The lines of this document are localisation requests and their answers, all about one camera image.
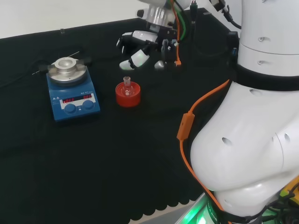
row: vial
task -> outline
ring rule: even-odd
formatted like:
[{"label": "vial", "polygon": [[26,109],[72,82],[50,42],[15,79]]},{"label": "vial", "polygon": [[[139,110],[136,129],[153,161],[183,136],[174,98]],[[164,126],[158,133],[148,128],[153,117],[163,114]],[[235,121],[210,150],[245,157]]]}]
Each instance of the vial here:
[{"label": "vial", "polygon": [[134,95],[135,89],[131,85],[131,78],[126,76],[123,78],[123,88],[122,88],[122,94],[125,95],[126,97],[130,97]]}]

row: green light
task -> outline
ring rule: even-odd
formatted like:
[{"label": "green light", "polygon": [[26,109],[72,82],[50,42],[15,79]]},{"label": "green light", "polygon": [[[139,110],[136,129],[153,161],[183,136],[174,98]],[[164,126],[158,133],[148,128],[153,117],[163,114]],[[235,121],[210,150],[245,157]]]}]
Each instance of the green light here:
[{"label": "green light", "polygon": [[199,212],[200,207],[193,208],[183,219],[182,224],[188,224]]},{"label": "green light", "polygon": [[201,217],[197,224],[206,224],[205,218]]}]

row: black cable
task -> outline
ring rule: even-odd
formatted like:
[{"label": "black cable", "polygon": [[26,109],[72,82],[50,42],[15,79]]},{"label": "black cable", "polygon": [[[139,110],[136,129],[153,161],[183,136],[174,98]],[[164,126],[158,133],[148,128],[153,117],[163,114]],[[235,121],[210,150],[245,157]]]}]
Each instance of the black cable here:
[{"label": "black cable", "polygon": [[298,188],[298,187],[299,187],[299,183],[297,183],[297,184],[290,190],[289,193],[293,193],[293,192],[296,190],[296,188]]},{"label": "black cable", "polygon": [[226,18],[226,20],[228,22],[230,22],[234,27],[237,27],[238,29],[242,29],[242,26],[240,26],[239,24],[237,24],[234,20],[233,20],[233,17],[232,15],[229,13],[230,9],[229,9],[229,5],[227,6],[227,10],[224,8],[222,10],[222,13],[224,15],[224,17]]},{"label": "black cable", "polygon": [[179,9],[181,10],[181,14],[183,16],[183,20],[185,22],[185,25],[186,25],[186,35],[183,39],[179,40],[178,42],[179,43],[183,43],[184,41],[186,41],[189,37],[189,34],[190,34],[190,22],[189,22],[189,19],[184,11],[184,9],[181,7],[181,5],[178,3],[177,0],[174,0],[174,2],[177,4],[177,6],[179,7]]},{"label": "black cable", "polygon": [[4,87],[7,87],[17,81],[19,81],[20,79],[24,78],[26,75],[29,75],[30,74],[30,70],[37,64],[37,63],[40,63],[40,62],[45,62],[46,64],[50,64],[49,62],[47,62],[46,60],[44,59],[37,59],[35,61],[33,61],[30,66],[28,66],[28,68],[24,71],[24,73],[20,74],[17,78],[15,78],[14,80],[11,80],[10,82],[8,83],[4,83],[2,85],[0,85],[0,89],[1,88],[4,88]]},{"label": "black cable", "polygon": [[239,24],[237,24],[235,21],[232,20],[230,23],[233,24],[234,27],[237,27],[238,29],[242,29],[242,27]]}]

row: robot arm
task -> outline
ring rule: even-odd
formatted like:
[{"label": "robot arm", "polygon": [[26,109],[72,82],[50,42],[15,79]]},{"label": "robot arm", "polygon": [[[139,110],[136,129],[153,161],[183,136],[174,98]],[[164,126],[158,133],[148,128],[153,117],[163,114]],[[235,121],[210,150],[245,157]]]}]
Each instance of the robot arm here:
[{"label": "robot arm", "polygon": [[[166,65],[175,63],[175,48],[177,31],[173,29],[175,15],[169,0],[140,0],[148,3],[148,9],[138,10],[137,16],[150,24],[149,31],[134,31],[124,33],[116,46],[124,55],[133,54],[130,59],[120,63],[122,70],[134,70],[144,65],[154,50],[161,52],[162,59],[155,65],[156,69],[163,69]],[[177,0],[186,9],[191,0]]]}]

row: black tablecloth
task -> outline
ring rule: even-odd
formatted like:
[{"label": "black tablecloth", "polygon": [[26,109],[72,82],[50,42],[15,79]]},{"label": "black tablecloth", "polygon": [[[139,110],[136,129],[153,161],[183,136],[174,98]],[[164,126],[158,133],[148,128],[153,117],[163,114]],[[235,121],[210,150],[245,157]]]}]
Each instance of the black tablecloth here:
[{"label": "black tablecloth", "polygon": [[[227,29],[203,12],[198,48],[223,51]],[[124,58],[115,46],[123,33],[145,25],[133,19],[0,40],[0,85],[26,74],[0,88],[1,224],[126,224],[203,192],[182,162],[176,135],[183,113],[231,72],[225,58],[191,55],[187,43],[180,48],[181,69],[157,72],[160,55],[154,53],[142,69],[129,73],[141,86],[141,104],[120,108],[115,87],[128,74],[119,69]],[[45,75],[31,75],[38,65],[32,62],[53,62],[78,50],[74,58],[95,60],[89,71],[101,113],[58,125]],[[191,139],[224,95],[196,111]]]}]

